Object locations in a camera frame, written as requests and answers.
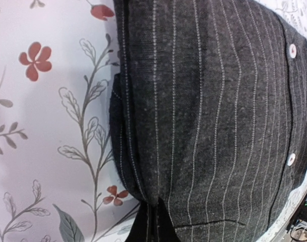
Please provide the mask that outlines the black pinstriped long sleeve shirt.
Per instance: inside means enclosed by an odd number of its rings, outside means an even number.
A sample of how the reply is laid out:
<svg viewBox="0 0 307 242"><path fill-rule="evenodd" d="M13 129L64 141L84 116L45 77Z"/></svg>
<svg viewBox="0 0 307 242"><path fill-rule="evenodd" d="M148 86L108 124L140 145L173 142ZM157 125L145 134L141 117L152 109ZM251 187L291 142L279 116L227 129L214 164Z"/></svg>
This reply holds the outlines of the black pinstriped long sleeve shirt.
<svg viewBox="0 0 307 242"><path fill-rule="evenodd" d="M186 241L257 241L307 174L307 40L257 1L115 1L118 175Z"/></svg>

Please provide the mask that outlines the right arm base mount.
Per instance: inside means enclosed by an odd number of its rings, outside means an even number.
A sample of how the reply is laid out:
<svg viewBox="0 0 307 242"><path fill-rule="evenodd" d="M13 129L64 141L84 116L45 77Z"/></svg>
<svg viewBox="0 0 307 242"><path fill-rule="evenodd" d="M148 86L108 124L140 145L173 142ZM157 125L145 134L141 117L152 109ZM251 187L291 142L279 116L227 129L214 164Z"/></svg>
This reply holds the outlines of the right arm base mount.
<svg viewBox="0 0 307 242"><path fill-rule="evenodd" d="M307 241L307 193L286 228L291 241Z"/></svg>

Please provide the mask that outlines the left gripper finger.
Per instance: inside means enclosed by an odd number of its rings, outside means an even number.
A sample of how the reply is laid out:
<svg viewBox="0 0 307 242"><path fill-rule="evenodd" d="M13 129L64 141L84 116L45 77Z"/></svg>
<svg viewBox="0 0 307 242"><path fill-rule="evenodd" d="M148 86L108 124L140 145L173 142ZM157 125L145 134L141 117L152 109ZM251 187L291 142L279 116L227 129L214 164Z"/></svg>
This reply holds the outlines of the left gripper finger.
<svg viewBox="0 0 307 242"><path fill-rule="evenodd" d="M186 241L186 235L176 231L185 225L185 202L159 199L156 205L140 200L140 207L126 241Z"/></svg>

